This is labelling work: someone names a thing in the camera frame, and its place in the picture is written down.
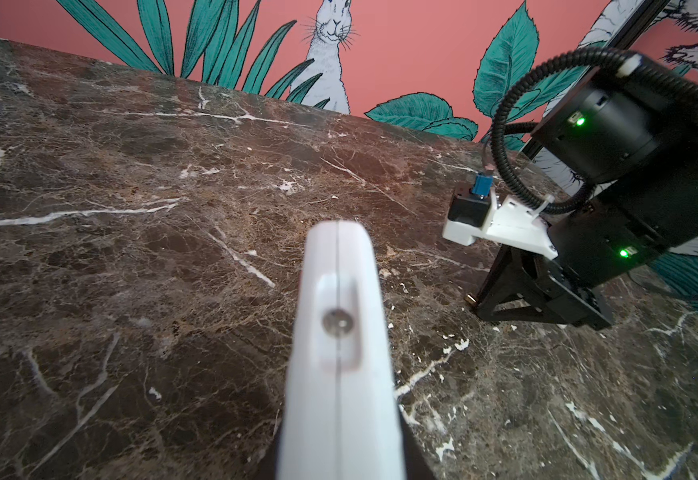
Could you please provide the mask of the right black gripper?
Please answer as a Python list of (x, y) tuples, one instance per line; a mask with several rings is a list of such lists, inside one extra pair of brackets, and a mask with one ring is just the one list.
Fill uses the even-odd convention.
[[(498, 310), (524, 301), (527, 306)], [(588, 326), (614, 325), (611, 309), (599, 292), (582, 286), (555, 262), (516, 247), (501, 246), (476, 294), (468, 303), (481, 320)]]

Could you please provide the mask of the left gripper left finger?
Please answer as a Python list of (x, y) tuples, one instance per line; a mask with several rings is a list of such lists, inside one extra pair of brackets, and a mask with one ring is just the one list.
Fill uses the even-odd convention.
[(275, 437), (258, 464), (255, 480), (276, 480), (279, 454), (279, 438)]

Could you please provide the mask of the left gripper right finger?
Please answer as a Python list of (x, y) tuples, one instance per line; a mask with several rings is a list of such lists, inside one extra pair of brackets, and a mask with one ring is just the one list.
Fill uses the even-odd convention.
[(406, 479), (435, 480), (436, 477), (426, 463), (422, 450), (416, 443), (413, 432), (402, 414), (399, 414), (399, 421), (402, 432)]

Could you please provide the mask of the white remote control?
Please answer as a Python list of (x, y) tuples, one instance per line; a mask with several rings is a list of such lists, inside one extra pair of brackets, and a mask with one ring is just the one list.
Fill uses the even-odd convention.
[(292, 339), (277, 478), (405, 478), (385, 310), (362, 225), (309, 230)]

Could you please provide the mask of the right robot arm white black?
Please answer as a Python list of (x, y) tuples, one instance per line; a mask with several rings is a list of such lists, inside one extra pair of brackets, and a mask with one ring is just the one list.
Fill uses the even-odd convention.
[[(509, 161), (513, 134), (579, 175), (578, 191), (533, 193)], [(470, 301), (481, 320), (608, 328), (599, 287), (698, 237), (698, 84), (636, 52), (584, 47), (533, 68), (501, 99), (489, 142), (508, 197), (477, 221), (472, 189), (448, 215), (467, 241), (500, 246)]]

